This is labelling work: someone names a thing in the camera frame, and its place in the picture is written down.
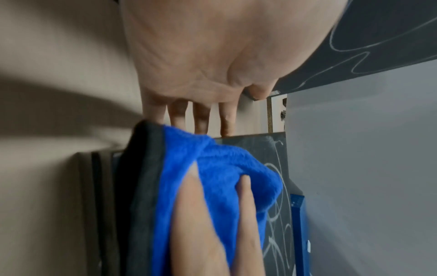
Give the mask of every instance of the blue object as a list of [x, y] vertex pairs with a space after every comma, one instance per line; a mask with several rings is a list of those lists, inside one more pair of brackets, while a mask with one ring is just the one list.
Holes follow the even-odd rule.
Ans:
[[155, 212], [152, 275], [168, 274], [171, 214], [176, 194], [188, 168], [197, 161], [205, 200], [215, 231], [231, 266], [235, 254], [239, 201], [235, 186], [241, 175], [251, 178], [257, 211], [259, 238], [264, 243], [267, 211], [282, 191], [280, 176], [258, 162], [246, 150], [218, 145], [209, 136], [193, 135], [164, 127], [165, 157]]
[[295, 244], [296, 276], [310, 276], [308, 225], [305, 197], [290, 195], [293, 240]]

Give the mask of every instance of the towel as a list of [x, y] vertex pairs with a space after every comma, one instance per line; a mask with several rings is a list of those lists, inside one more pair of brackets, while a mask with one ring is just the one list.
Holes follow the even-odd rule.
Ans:
[[228, 265], [235, 255], [239, 200], [235, 186], [249, 175], [259, 238], [264, 242], [267, 211], [282, 180], [246, 150], [219, 145], [148, 122], [139, 123], [120, 158], [116, 177], [117, 232], [122, 275], [170, 275], [171, 215], [182, 179], [196, 161], [205, 201]]

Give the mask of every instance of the gray wall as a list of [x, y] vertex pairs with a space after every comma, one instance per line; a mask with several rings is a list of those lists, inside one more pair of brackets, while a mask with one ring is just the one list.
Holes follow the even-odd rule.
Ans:
[[313, 276], [437, 273], [437, 61], [288, 95]]

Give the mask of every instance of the blue fabric fold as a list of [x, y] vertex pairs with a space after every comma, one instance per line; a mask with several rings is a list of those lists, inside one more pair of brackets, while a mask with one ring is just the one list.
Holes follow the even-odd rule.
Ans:
[[235, 186], [241, 175], [251, 178], [257, 211], [259, 238], [264, 243], [267, 211], [282, 191], [282, 180], [246, 150], [218, 145], [207, 135], [193, 135], [165, 126], [165, 157], [155, 212], [152, 275], [169, 275], [169, 234], [173, 205], [188, 168], [197, 161], [205, 200], [215, 231], [231, 266], [239, 219]]

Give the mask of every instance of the blue cloth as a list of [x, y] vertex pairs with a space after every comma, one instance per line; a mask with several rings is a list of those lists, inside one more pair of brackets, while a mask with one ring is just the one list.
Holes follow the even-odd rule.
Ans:
[[235, 254], [239, 201], [235, 186], [241, 175], [251, 178], [261, 246], [267, 211], [282, 191], [280, 176], [258, 162], [246, 150], [218, 145], [209, 136], [193, 135], [164, 127], [165, 157], [155, 212], [152, 275], [169, 274], [169, 234], [174, 201], [183, 177], [197, 161], [205, 200], [215, 231], [226, 251], [229, 266]]

